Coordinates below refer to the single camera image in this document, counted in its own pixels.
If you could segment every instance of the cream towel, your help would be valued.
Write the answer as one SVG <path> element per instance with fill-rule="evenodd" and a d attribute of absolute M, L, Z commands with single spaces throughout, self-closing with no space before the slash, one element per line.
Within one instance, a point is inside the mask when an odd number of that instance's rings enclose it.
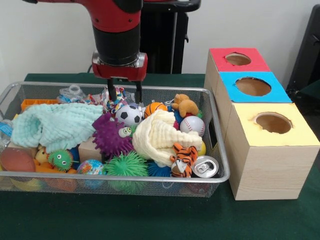
<path fill-rule="evenodd" d="M 170 156 L 175 155 L 172 147 L 179 143 L 183 147 L 195 146 L 200 150 L 202 138 L 196 131 L 189 133 L 176 130 L 173 112 L 157 110 L 136 128 L 132 144 L 135 151 L 145 159 L 154 160 L 159 166 L 171 167 Z"/>

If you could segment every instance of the purple spiky ball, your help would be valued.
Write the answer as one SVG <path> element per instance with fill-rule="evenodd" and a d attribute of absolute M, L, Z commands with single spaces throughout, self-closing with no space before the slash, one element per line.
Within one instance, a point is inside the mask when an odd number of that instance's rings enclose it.
<path fill-rule="evenodd" d="M 130 136 L 120 136 L 121 129 L 125 129 L 123 122 L 118 122 L 117 119 L 111 120 L 111 114 L 106 114 L 99 117 L 92 126 L 95 129 L 92 142 L 96 144 L 96 149 L 100 149 L 100 153 L 104 154 L 107 158 L 113 156 L 120 156 L 121 153 L 127 155 L 134 150 L 131 143 L 132 138 Z"/>

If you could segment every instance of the white wall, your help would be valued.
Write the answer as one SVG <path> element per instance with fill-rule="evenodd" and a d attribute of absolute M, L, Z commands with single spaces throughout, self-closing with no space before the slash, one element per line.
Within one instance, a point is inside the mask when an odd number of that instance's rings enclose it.
<path fill-rule="evenodd" d="M 208 49 L 256 47 L 286 85 L 317 0 L 202 0 L 189 14 L 183 72 L 204 73 Z M 0 92 L 27 73 L 79 73 L 95 49 L 78 4 L 0 1 Z"/>

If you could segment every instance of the cardboard box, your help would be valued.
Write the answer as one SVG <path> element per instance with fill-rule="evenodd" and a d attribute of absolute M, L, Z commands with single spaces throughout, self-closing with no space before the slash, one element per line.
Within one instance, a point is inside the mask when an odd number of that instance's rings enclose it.
<path fill-rule="evenodd" d="M 15 145 L 14 143 L 10 142 L 7 148 L 13 148 L 13 149 L 22 149 L 26 151 L 33 159 L 35 158 L 38 148 L 37 147 L 23 147 L 23 146 L 18 146 Z"/>
<path fill-rule="evenodd" d="M 225 139 L 232 102 L 291 103 L 272 72 L 220 72 L 215 101 Z"/>
<path fill-rule="evenodd" d="M 225 148 L 236 200 L 297 199 L 320 142 L 294 103 L 234 103 Z"/>
<path fill-rule="evenodd" d="M 87 141 L 82 142 L 79 145 L 79 158 L 80 163 L 83 163 L 86 160 L 89 159 L 95 159 L 98 161 L 102 161 L 102 155 L 100 154 L 100 149 L 96 149 L 96 144 L 92 141 L 94 140 L 93 137 L 90 137 Z"/>
<path fill-rule="evenodd" d="M 216 94 L 221 72 L 270 72 L 255 48 L 211 48 L 208 54 L 204 88 Z"/>

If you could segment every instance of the metal mesh basket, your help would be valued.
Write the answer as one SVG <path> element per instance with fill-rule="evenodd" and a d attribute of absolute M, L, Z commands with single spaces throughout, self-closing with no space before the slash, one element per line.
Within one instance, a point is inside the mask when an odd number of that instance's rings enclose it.
<path fill-rule="evenodd" d="M 59 89 L 70 83 L 19 82 L 9 85 L 0 96 L 0 117 L 12 120 L 21 112 L 24 99 L 55 99 Z M 104 85 L 79 84 L 85 94 L 99 94 Z M 123 86 L 134 92 L 132 86 Z M 203 112 L 206 129 L 203 141 L 206 155 L 215 158 L 219 171 L 213 178 L 122 177 L 108 175 L 52 174 L 36 172 L 0 172 L 0 190 L 46 193 L 115 194 L 145 196 L 210 197 L 219 183 L 230 176 L 229 164 L 221 134 L 215 100 L 202 88 L 143 88 L 143 102 L 172 100 L 176 94 L 186 94 Z"/>

